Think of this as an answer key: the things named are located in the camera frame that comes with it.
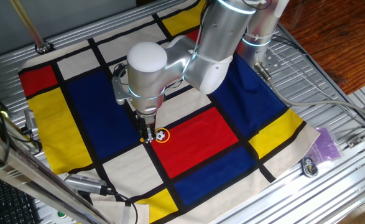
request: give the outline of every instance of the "yellow fabric patch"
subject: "yellow fabric patch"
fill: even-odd
[[[44,153],[55,174],[92,163],[60,88],[27,102],[34,112]]]
[[[257,151],[261,159],[277,146],[288,140],[302,124],[302,119],[292,110],[287,110],[281,117],[259,131],[249,143]]]
[[[149,204],[149,223],[178,211],[178,208],[167,189],[162,190],[150,198],[139,200],[136,203]]]
[[[175,16],[164,19],[163,24],[172,36],[185,30],[200,25],[200,12],[206,0],[201,0],[199,4],[189,10],[183,11]]]

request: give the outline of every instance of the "red square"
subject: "red square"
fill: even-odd
[[[19,75],[19,78],[21,79],[26,97],[58,84],[51,65],[33,71],[24,72]]]
[[[166,143],[152,146],[173,178],[238,141],[216,108],[172,128]]]
[[[189,34],[185,34],[185,35],[196,42],[197,35],[199,35],[199,30],[198,29],[194,30],[194,31],[190,32]]]

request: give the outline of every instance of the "keyboard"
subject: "keyboard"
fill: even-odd
[[[0,180],[0,224],[36,224],[34,198]]]

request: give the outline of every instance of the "purple package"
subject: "purple package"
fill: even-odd
[[[320,136],[308,151],[314,163],[319,164],[341,158],[340,146],[336,143],[335,137],[328,128],[317,128],[316,130],[320,133]]]

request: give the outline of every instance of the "mondrian pattern cloth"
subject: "mondrian pattern cloth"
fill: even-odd
[[[103,179],[149,204],[149,223],[216,220],[296,164],[318,137],[235,55],[213,94],[185,82],[167,89],[156,126],[170,140],[140,142],[134,108],[115,101],[113,68],[139,42],[196,39],[203,5],[189,0],[29,60],[19,72],[52,170]]]

